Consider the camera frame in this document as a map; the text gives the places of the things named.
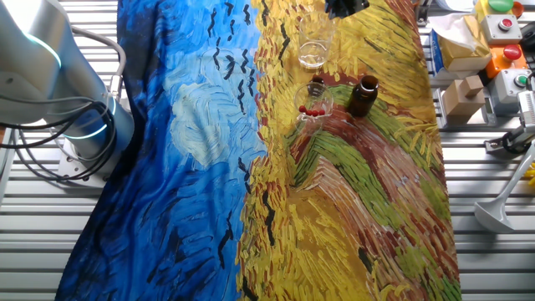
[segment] control box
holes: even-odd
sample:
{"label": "control box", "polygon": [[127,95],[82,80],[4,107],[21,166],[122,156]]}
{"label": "control box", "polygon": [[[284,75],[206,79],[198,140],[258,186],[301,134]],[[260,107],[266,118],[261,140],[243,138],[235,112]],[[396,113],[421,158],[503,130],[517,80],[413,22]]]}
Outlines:
{"label": "control box", "polygon": [[522,39],[514,15],[487,15],[481,21],[481,29],[489,45],[518,44]]}
{"label": "control box", "polygon": [[512,1],[510,5],[501,2],[496,3],[496,0],[479,0],[474,7],[477,16],[477,22],[483,21],[485,16],[491,14],[512,14]]}
{"label": "control box", "polygon": [[492,58],[485,67],[489,79],[505,69],[527,69],[526,58],[518,45],[491,46],[490,49]]}
{"label": "control box", "polygon": [[491,106],[497,116],[511,115],[518,112],[517,94],[526,90],[530,70],[502,70],[488,85],[491,94]]}

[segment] amber bottle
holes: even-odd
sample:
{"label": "amber bottle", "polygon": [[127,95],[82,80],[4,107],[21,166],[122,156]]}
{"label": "amber bottle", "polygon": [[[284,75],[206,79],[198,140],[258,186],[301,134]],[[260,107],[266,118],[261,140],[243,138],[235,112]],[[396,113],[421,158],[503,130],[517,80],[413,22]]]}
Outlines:
{"label": "amber bottle", "polygon": [[[310,83],[325,84],[324,79],[320,78],[319,76],[314,76],[310,80]],[[310,96],[320,97],[323,93],[324,93],[323,89],[319,89],[318,87],[316,88],[308,87],[308,94],[310,94]]]}
{"label": "amber bottle", "polygon": [[353,88],[348,112],[353,117],[365,117],[374,105],[379,93],[379,80],[371,75],[364,76]]}

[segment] metal grating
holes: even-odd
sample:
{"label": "metal grating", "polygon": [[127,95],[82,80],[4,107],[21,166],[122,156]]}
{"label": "metal grating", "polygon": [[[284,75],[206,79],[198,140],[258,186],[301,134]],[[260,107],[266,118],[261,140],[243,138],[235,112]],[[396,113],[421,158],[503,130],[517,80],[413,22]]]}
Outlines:
{"label": "metal grating", "polygon": [[[117,1],[71,0],[62,4],[74,26],[116,39]],[[430,14],[438,13],[443,12],[430,10]],[[525,13],[520,21],[525,25],[530,20],[535,21],[535,13]],[[420,31],[429,63],[430,29]],[[75,39],[108,84],[117,67],[115,52],[87,38]],[[434,88],[447,85],[433,84]],[[533,301],[535,188],[522,181],[509,199],[507,214],[518,229],[513,234],[485,232],[473,215],[473,203],[497,196],[519,162],[486,155],[484,140],[500,137],[519,125],[517,119],[500,119],[498,123],[497,128],[441,132],[463,299]],[[27,136],[36,141],[48,133],[28,132]],[[60,152],[54,143],[35,149],[34,154],[46,167],[58,169]],[[52,300],[100,190],[57,188],[34,176],[16,156],[8,179],[0,206],[0,300]]]}

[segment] red button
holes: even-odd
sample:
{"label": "red button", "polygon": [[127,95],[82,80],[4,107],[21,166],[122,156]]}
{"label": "red button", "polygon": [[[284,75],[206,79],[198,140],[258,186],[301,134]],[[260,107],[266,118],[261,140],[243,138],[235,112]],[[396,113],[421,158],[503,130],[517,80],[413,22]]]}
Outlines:
{"label": "red button", "polygon": [[520,50],[520,47],[518,45],[507,45],[503,49],[503,56],[508,60],[517,60],[520,59],[522,56],[522,50]]}
{"label": "red button", "polygon": [[510,19],[503,19],[502,20],[502,24],[505,27],[511,27],[512,26],[512,21]]}

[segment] clear plastic cup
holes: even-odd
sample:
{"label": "clear plastic cup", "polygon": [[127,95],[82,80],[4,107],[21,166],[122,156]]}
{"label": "clear plastic cup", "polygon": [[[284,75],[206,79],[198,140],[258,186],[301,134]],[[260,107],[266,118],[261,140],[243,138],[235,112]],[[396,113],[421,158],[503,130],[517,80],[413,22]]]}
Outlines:
{"label": "clear plastic cup", "polygon": [[327,61],[336,27],[327,13],[307,13],[299,22],[299,62],[317,69]]}
{"label": "clear plastic cup", "polygon": [[323,128],[327,117],[333,114],[333,103],[333,95],[324,84],[310,82],[299,87],[293,97],[293,105],[299,112],[297,129],[305,135],[317,133]]}

